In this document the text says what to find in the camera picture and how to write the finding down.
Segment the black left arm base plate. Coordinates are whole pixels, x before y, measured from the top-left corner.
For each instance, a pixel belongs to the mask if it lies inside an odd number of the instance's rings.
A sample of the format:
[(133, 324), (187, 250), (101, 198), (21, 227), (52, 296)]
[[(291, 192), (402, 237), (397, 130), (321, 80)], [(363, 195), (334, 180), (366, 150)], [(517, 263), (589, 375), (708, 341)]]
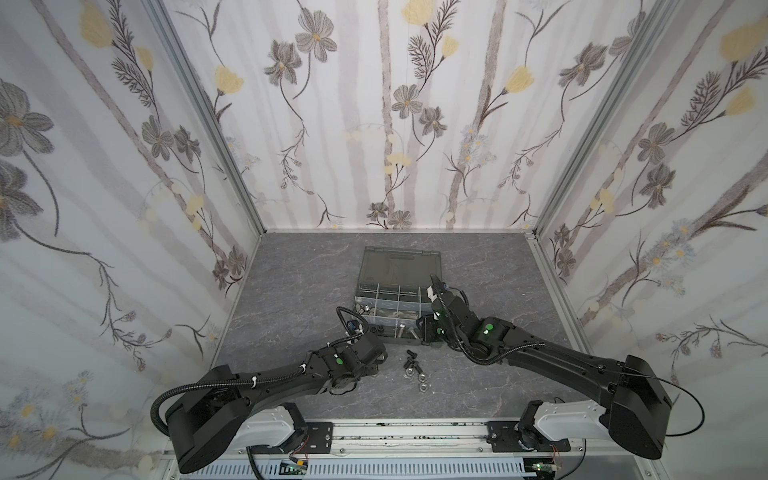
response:
[(309, 422), (304, 437), (299, 445), (290, 451), (290, 454), (329, 454), (332, 449), (333, 432), (332, 422)]

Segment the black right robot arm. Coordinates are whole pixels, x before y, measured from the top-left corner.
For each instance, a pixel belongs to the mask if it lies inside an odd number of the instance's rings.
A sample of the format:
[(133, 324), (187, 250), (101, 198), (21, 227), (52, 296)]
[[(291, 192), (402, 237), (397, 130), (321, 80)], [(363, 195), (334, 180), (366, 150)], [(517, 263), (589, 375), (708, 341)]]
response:
[(642, 458), (661, 458), (672, 401), (645, 360), (582, 353), (509, 321), (479, 318), (438, 276), (430, 280), (433, 318), (447, 345), (477, 365), (506, 363), (583, 395), (579, 402), (563, 404), (531, 401), (515, 426), (521, 448), (536, 451), (563, 440), (598, 439)]

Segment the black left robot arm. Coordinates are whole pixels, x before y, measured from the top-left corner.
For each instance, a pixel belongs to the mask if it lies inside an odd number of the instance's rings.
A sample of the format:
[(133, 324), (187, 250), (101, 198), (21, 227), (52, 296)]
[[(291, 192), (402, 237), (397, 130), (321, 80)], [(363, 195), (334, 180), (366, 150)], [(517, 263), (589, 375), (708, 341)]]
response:
[(160, 394), (150, 407), (150, 419), (170, 439), (179, 471), (193, 473), (218, 460), (250, 417), (372, 376), (386, 358), (379, 337), (364, 333), (272, 370), (234, 373), (221, 365), (194, 383)]

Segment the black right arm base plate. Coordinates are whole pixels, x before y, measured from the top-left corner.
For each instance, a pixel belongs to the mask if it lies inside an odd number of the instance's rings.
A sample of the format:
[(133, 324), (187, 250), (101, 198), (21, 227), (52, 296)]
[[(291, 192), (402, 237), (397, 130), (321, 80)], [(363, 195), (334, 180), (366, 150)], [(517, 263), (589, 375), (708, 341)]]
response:
[(519, 427), (518, 421), (489, 421), (486, 427), (486, 442), (494, 453), (554, 453), (571, 450), (567, 439), (547, 439), (532, 426)]

